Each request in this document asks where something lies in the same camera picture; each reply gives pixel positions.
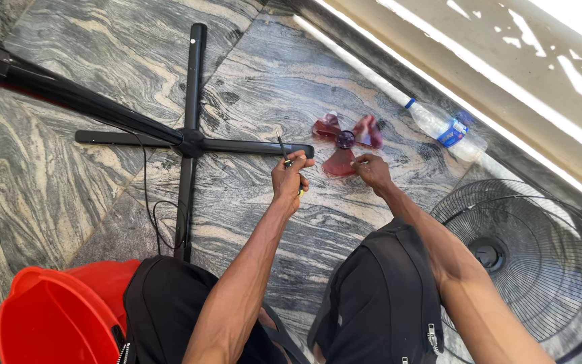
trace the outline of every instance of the plastic water bottle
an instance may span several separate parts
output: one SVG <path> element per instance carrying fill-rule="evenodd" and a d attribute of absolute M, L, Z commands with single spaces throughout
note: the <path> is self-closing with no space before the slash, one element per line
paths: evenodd
<path fill-rule="evenodd" d="M 482 137 L 474 134 L 468 125 L 450 116 L 439 106 L 414 102 L 408 111 L 419 128 L 457 157 L 473 162 L 486 150 L 486 141 Z"/>

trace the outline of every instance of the person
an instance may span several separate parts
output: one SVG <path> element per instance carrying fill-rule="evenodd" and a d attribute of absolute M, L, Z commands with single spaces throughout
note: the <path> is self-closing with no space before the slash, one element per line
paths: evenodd
<path fill-rule="evenodd" d="M 120 363 L 308 363 L 263 304 L 273 258 L 298 210 L 303 151 L 271 172 L 273 199 L 221 278 L 165 256 L 144 260 L 124 295 Z M 440 304 L 475 363 L 553 363 L 498 295 L 464 244 L 365 154 L 356 174 L 394 215 L 332 272 L 308 345 L 320 363 L 434 363 L 444 351 Z"/>

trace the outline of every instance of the red fan blade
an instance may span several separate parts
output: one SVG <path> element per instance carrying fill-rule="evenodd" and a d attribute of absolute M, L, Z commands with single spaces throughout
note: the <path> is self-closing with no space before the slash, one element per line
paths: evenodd
<path fill-rule="evenodd" d="M 355 173 L 350 165 L 354 159 L 351 149 L 336 149 L 335 153 L 323 163 L 323 171 L 335 176 L 351 176 Z"/>
<path fill-rule="evenodd" d="M 376 118 L 372 115 L 364 116 L 356 123 L 354 130 L 356 142 L 380 149 L 383 146 L 383 136 L 378 128 Z"/>
<path fill-rule="evenodd" d="M 338 116 L 335 112 L 328 112 L 320 119 L 316 120 L 312 128 L 314 134 L 321 137 L 335 137 L 340 133 L 340 126 L 338 125 Z"/>

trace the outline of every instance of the black shorts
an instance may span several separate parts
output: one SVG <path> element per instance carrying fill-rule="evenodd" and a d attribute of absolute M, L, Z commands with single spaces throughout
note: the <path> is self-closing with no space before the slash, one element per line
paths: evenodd
<path fill-rule="evenodd" d="M 125 291 L 128 363 L 179 364 L 218 278 L 165 256 L 144 260 Z M 439 294 L 416 230 L 395 218 L 337 269 L 310 339 L 328 363 L 434 363 L 443 351 Z M 238 363 L 286 363 L 255 323 Z"/>

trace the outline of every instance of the bottle label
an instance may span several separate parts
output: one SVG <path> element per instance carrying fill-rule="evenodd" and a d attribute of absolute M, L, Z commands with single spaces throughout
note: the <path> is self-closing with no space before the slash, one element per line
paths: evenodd
<path fill-rule="evenodd" d="M 457 144 L 457 142 L 462 140 L 468 132 L 468 128 L 464 124 L 457 121 L 457 119 L 453 120 L 451 127 L 437 138 L 437 140 L 447 148 Z"/>

